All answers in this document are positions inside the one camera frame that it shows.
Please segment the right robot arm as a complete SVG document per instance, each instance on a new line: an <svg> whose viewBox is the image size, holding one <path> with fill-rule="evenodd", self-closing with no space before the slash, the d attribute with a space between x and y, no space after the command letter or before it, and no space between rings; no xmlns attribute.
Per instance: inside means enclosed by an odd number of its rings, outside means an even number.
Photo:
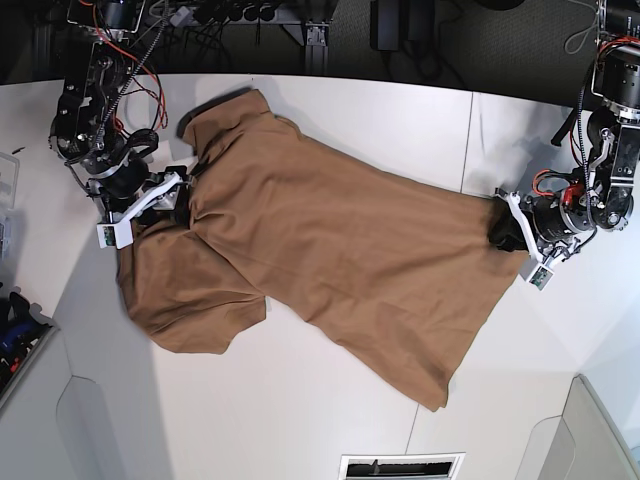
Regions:
<svg viewBox="0 0 640 480"><path fill-rule="evenodd" d="M176 185L165 193L153 194L134 221L141 226L166 219L185 224L192 182L186 167L154 173L148 165L159 147L159 131L168 124L163 89L148 93L156 103L149 125L132 129L118 115L120 104L137 86L139 74L147 74L152 81L158 79L148 65L156 45L135 48L132 44L144 10L142 1L70 2L64 90L49 144L71 174L86 172L86 179L76 177L75 181L95 202L103 221L121 218L143 194L174 178Z"/></svg>

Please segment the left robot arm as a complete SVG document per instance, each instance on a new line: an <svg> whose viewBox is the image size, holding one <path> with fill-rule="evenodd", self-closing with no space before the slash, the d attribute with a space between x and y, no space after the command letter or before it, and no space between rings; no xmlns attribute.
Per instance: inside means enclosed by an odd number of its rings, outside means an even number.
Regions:
<svg viewBox="0 0 640 480"><path fill-rule="evenodd" d="M570 172L543 169L525 197L497 191L511 205L488 234L496 248L564 261L598 231L622 230L633 210L639 164L639 4L600 1L594 9L597 54L576 107L552 139L567 139Z"/></svg>

